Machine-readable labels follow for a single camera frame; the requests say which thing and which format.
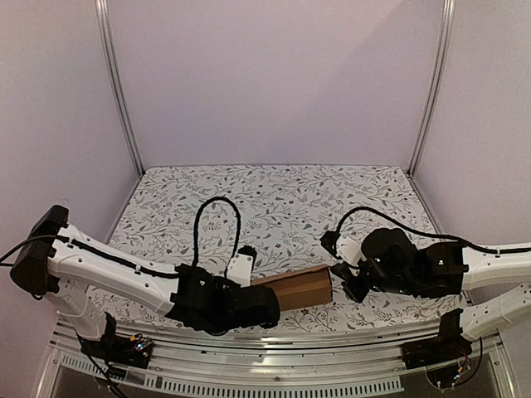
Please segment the brown cardboard box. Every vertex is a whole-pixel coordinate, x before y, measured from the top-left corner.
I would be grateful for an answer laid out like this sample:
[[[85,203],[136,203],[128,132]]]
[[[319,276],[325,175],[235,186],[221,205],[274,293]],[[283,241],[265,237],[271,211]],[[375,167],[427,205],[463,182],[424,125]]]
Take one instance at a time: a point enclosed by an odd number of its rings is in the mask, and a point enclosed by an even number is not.
[[[333,301],[332,279],[328,265],[289,271],[283,274],[254,279],[251,285],[274,290],[280,311],[313,307]]]

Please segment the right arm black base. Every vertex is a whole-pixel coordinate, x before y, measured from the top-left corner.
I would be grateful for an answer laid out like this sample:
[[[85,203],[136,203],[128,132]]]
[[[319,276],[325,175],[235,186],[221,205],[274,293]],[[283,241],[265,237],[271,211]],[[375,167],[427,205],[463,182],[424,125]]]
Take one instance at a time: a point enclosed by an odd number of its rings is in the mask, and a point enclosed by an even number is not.
[[[401,345],[402,361],[407,370],[455,360],[472,353],[471,342],[462,336],[460,316],[463,312],[462,308],[458,308],[445,313],[434,337]]]

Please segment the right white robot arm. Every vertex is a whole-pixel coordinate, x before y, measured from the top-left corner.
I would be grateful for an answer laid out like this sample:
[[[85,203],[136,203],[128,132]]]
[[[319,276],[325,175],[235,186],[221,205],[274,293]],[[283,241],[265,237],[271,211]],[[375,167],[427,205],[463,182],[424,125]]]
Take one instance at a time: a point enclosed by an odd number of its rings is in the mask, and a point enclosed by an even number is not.
[[[376,229],[362,242],[327,231],[320,243],[338,260],[331,271],[356,303],[371,291],[438,299],[490,285],[516,285],[483,304],[441,316],[438,335],[428,349],[438,362],[458,352],[461,339],[473,342],[530,312],[528,248],[485,248],[445,238],[419,249],[398,228]]]

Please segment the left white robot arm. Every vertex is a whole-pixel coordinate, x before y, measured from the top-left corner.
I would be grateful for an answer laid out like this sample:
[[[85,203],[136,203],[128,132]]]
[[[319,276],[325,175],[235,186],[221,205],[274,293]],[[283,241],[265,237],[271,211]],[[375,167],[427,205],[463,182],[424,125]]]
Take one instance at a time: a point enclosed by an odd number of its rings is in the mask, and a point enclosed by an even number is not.
[[[274,328],[280,320],[275,291],[253,285],[256,252],[234,252],[223,275],[199,266],[148,261],[114,249],[82,233],[68,221],[67,208],[52,206],[15,247],[9,271],[14,284],[52,303],[77,334],[106,360],[123,353],[123,342],[108,327],[109,314],[99,310],[80,284],[90,284],[213,336],[232,329]]]

